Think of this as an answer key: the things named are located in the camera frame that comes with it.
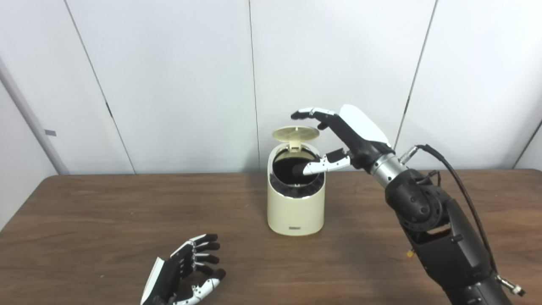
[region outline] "black joint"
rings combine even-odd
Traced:
[[[344,159],[346,157],[346,154],[343,152],[342,148],[339,148],[337,150],[327,153],[326,156],[327,160],[330,163],[335,163],[341,159]]]
[[[464,238],[463,235],[458,234],[458,235],[456,235],[456,236],[450,237],[450,241],[451,241],[452,243],[458,243],[458,242],[462,241],[463,238]]]

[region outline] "white wall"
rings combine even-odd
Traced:
[[[68,4],[136,173],[258,169],[248,1]]]
[[[263,169],[274,129],[316,125],[293,111],[345,103],[399,154],[510,168],[542,119],[540,2],[440,1],[397,143],[433,0],[67,3],[105,98],[64,1],[0,2],[0,77],[62,173]]]
[[[0,83],[0,230],[53,165]]]
[[[427,32],[433,0],[252,0],[260,164],[273,130],[299,108],[356,105],[393,144]],[[344,147],[329,130],[321,153]]]
[[[511,168],[542,119],[542,2],[439,1],[397,152]],[[418,153],[414,168],[443,168]]]
[[[0,61],[63,174],[133,173],[62,0],[0,1]]]
[[[539,129],[534,135],[515,168],[542,170],[542,129]]]

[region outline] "black cable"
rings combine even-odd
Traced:
[[[463,193],[463,196],[465,197],[465,200],[467,201],[467,205],[469,206],[470,212],[472,213],[474,217],[474,221],[476,223],[476,226],[478,227],[478,232],[480,234],[480,237],[482,238],[483,245],[486,247],[487,252],[489,253],[489,262],[491,263],[491,268],[497,272],[497,266],[495,265],[495,259],[493,258],[493,253],[491,252],[491,248],[489,247],[489,242],[486,237],[486,233],[483,230],[482,222],[480,221],[480,217],[478,217],[478,213],[476,212],[476,208],[474,207],[473,201],[470,198],[469,194],[467,193],[467,189],[463,185],[463,182],[455,172],[454,168],[451,167],[450,163],[446,161],[443,155],[441,155],[438,151],[436,151],[433,147],[429,145],[416,145],[416,147],[422,149],[423,151],[433,155],[437,160],[442,162],[444,166],[450,171],[451,175],[454,177],[455,182],[457,183],[457,186],[459,186],[459,189],[461,190],[461,193]]]

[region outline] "panel seam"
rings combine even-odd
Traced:
[[[420,56],[418,58],[418,63],[416,64],[416,70],[414,71],[414,77],[412,78],[412,83],[410,84],[410,90],[408,97],[405,103],[405,109],[403,111],[403,117],[401,118],[401,123],[399,124],[399,130],[397,131],[397,137],[395,138],[395,144],[393,145],[393,150],[397,148],[397,143],[399,143],[399,136],[401,135],[401,130],[403,129],[403,123],[405,117],[407,116],[408,106],[410,104],[410,97],[412,96],[412,91],[416,83],[416,78],[418,76],[418,70],[420,70],[420,63],[422,62],[423,52],[425,51],[425,45],[427,44],[427,38],[429,37],[429,31],[431,30],[431,24],[433,23],[433,17],[435,16],[435,11],[437,9],[438,0],[435,0],[435,5],[433,6],[433,11],[431,12],[431,18],[429,19],[429,25],[427,26],[427,31],[425,32],[425,38],[423,39],[422,50],[420,51]]]
[[[117,130],[117,134],[119,135],[120,142],[122,143],[122,147],[124,148],[124,152],[126,153],[126,156],[128,157],[128,161],[130,162],[130,166],[132,167],[132,170],[134,174],[136,174],[136,169],[134,168],[134,164],[132,163],[132,159],[130,158],[130,154],[128,153],[128,150],[126,149],[126,144],[124,143],[124,140],[122,139],[122,135],[120,134],[119,127],[117,126],[117,122],[115,121],[115,118],[113,117],[113,113],[111,112],[111,108],[109,108],[109,103],[107,102],[107,98],[105,97],[104,89],[101,86],[100,80],[98,79],[98,75],[96,74],[96,70],[94,69],[94,65],[92,64],[91,57],[88,55],[87,47],[85,46],[85,43],[83,42],[83,38],[81,37],[81,33],[79,32],[79,28],[77,27],[77,24],[75,23],[75,19],[72,14],[72,10],[70,10],[67,0],[64,0],[64,4],[66,5],[66,9],[68,10],[68,14],[70,18],[72,19],[72,24],[75,28],[75,31],[77,32],[77,36],[79,37],[79,41],[81,42],[81,45],[83,46],[83,50],[85,51],[85,55],[87,57],[88,63],[91,66],[92,73],[94,75],[94,79],[96,80],[96,83],[98,84],[98,87],[100,88],[101,95],[104,99],[104,102],[107,107],[107,111],[111,115],[111,120],[113,120],[113,124],[115,125],[115,129]]]
[[[258,104],[256,102],[256,72],[254,68],[254,38],[252,36],[252,8],[250,6],[250,0],[248,0],[248,21],[250,24],[250,51],[252,54],[252,82],[254,87],[254,112],[256,114],[256,142],[258,145],[258,171],[262,170],[261,158],[260,158],[260,131],[258,125]]]

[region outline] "trash can lid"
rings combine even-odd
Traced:
[[[318,129],[308,126],[286,126],[273,132],[273,137],[280,142],[309,141],[320,135]]]

